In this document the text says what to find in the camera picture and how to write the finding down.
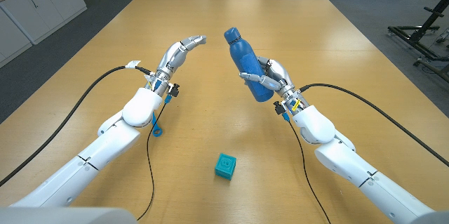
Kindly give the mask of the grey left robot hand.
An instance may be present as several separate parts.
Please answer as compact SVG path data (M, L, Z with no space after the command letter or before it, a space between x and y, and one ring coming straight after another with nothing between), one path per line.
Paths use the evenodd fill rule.
M145 84L145 88L162 96L168 89L169 81L176 70L186 60L188 52L192 51L198 45L206 43L206 35L187 37L181 41L175 42L164 53L155 73L151 73Z

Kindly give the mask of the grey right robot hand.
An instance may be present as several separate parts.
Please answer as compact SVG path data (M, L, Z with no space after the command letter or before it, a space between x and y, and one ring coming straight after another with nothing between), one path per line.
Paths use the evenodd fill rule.
M283 65L274 59L260 56L257 56L257 60L262 68L262 75L241 72L239 76L242 79L259 83L266 89L275 91L284 99L284 105L292 115L296 115L309 106L300 91L295 90L295 86Z

